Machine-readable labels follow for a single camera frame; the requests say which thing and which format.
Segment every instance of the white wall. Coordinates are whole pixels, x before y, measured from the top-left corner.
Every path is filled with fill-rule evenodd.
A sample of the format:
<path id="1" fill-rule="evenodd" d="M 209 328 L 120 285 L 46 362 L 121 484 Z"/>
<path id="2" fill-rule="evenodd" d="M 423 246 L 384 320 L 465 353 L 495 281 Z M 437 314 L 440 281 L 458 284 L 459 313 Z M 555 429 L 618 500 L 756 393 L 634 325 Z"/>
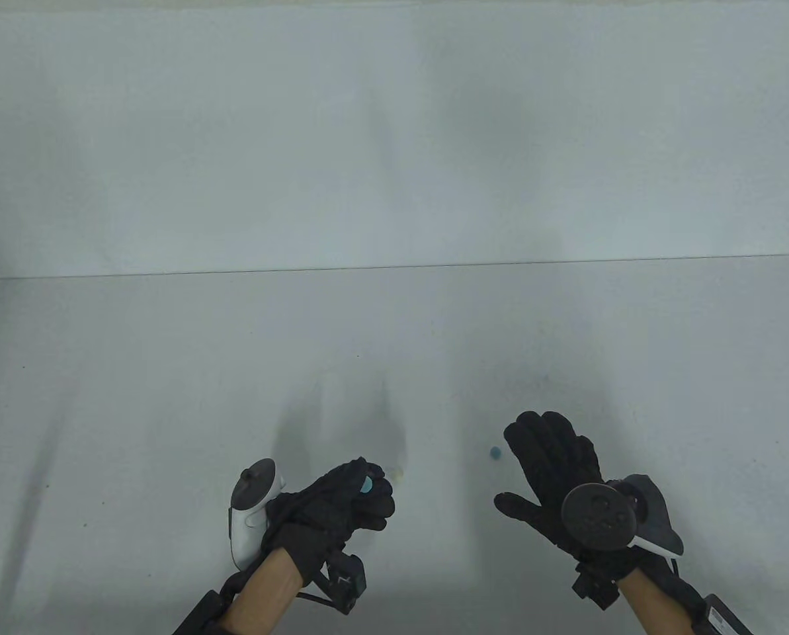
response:
<path id="1" fill-rule="evenodd" d="M 0 276 L 789 252 L 789 3 L 0 15 Z"/>

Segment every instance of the white vr controller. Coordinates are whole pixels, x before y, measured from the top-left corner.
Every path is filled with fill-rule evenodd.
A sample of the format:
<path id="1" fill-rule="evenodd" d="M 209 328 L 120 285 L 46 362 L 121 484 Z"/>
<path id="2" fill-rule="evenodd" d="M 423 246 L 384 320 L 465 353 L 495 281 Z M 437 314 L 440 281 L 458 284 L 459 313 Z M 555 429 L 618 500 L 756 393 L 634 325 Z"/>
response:
<path id="1" fill-rule="evenodd" d="M 241 472 L 230 499 L 230 552 L 238 571 L 244 571 L 261 551 L 268 529 L 265 505 L 286 486 L 273 459 L 258 460 Z"/>

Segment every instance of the finger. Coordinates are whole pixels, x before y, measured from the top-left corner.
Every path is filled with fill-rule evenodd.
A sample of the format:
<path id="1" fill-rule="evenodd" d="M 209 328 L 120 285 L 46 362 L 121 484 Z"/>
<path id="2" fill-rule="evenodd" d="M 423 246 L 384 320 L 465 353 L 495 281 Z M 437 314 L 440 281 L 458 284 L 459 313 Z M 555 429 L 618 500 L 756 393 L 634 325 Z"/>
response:
<path id="1" fill-rule="evenodd" d="M 569 456 L 573 456 L 575 454 L 573 449 L 576 445 L 576 432 L 573 432 L 573 426 L 570 421 L 564 415 L 553 411 L 547 411 L 545 414 L 542 414 L 542 419 L 548 424 L 555 438 L 563 445 L 565 452 Z"/>
<path id="2" fill-rule="evenodd" d="M 394 498 L 385 496 L 378 499 L 355 500 L 353 510 L 357 514 L 373 514 L 373 516 L 388 518 L 394 514 Z"/>
<path id="3" fill-rule="evenodd" d="M 524 521 L 532 527 L 534 527 L 533 521 L 537 521 L 542 514 L 542 508 L 538 505 L 511 492 L 498 493 L 494 497 L 494 506 L 500 514 L 515 518 L 516 521 Z"/>
<path id="4" fill-rule="evenodd" d="M 539 507 L 515 493 L 498 493 L 494 497 L 494 506 L 506 516 L 524 521 L 552 544 L 567 542 L 569 538 L 557 512 Z"/>
<path id="5" fill-rule="evenodd" d="M 343 472 L 340 475 L 339 483 L 333 492 L 333 502 L 337 505 L 347 504 L 354 499 L 364 485 L 364 479 L 368 475 L 368 462 L 361 456 L 343 465 Z"/>
<path id="6" fill-rule="evenodd" d="M 536 436 L 539 425 L 542 425 L 539 415 L 523 412 L 517 421 L 509 423 L 503 430 L 503 438 L 523 468 L 527 483 L 537 495 L 542 485 L 542 474 L 550 468 L 550 460 Z"/>
<path id="7" fill-rule="evenodd" d="M 377 478 L 385 478 L 385 475 L 385 471 L 383 471 L 379 465 L 376 465 L 376 463 L 368 463 L 368 476 L 370 476 L 371 479 L 376 481 Z"/>
<path id="8" fill-rule="evenodd" d="M 591 440 L 588 437 L 579 436 L 576 438 L 576 447 L 579 453 L 579 462 L 585 466 L 591 480 L 602 481 L 600 460 L 597 459 L 597 453 L 594 451 L 594 444 Z"/>
<path id="9" fill-rule="evenodd" d="M 382 532 L 388 525 L 388 521 L 385 518 L 371 516 L 370 514 L 357 514 L 354 516 L 354 521 L 358 529 L 370 529 L 373 532 Z"/>
<path id="10" fill-rule="evenodd" d="M 557 429 L 555 430 L 554 423 L 558 424 Z M 561 440 L 560 435 L 563 435 L 565 430 L 563 429 L 563 425 L 561 425 L 560 421 L 554 420 L 551 422 L 544 417 L 539 417 L 539 420 L 533 421 L 530 426 L 532 427 L 533 435 L 536 436 L 536 439 L 538 439 L 538 444 L 540 447 L 542 447 L 544 454 L 546 454 L 546 457 L 551 460 L 552 464 L 567 465 L 572 454 L 567 453 L 567 450 L 569 449 L 565 447 L 564 442 Z M 575 435 L 569 439 L 569 446 L 573 442 L 574 438 Z"/>

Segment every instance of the gloved hand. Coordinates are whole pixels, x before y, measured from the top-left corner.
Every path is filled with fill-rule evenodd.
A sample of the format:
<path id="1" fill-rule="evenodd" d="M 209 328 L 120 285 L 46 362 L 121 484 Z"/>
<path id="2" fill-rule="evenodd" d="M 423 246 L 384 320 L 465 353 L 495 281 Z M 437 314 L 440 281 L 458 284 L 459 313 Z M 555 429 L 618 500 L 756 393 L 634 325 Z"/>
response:
<path id="1" fill-rule="evenodd" d="M 577 436 L 570 421 L 558 412 L 523 412 L 506 427 L 503 436 L 518 457 L 540 506 L 506 492 L 494 497 L 498 511 L 529 524 L 589 571 L 609 581 L 621 580 L 637 568 L 645 556 L 640 548 L 588 550 L 561 522 L 561 503 L 570 490 L 584 483 L 603 482 L 594 445 L 588 438 Z"/>
<path id="2" fill-rule="evenodd" d="M 361 493 L 365 477 L 370 477 L 372 487 Z M 307 585 L 356 529 L 385 529 L 386 518 L 394 514 L 394 498 L 382 468 L 360 457 L 300 492 L 281 493 L 265 511 L 268 530 L 262 553 L 285 548 Z"/>

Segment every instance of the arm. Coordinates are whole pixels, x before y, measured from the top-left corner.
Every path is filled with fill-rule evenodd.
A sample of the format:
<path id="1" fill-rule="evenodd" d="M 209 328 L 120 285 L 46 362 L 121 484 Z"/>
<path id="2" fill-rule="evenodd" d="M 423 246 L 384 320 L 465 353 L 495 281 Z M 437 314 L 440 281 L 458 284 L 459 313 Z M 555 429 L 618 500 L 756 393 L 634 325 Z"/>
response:
<path id="1" fill-rule="evenodd" d="M 302 587 L 291 556 L 272 551 L 218 624 L 234 635 L 268 635 Z"/>
<path id="2" fill-rule="evenodd" d="M 630 603 L 647 635 L 694 635 L 691 617 L 681 605 L 635 569 L 618 588 Z"/>

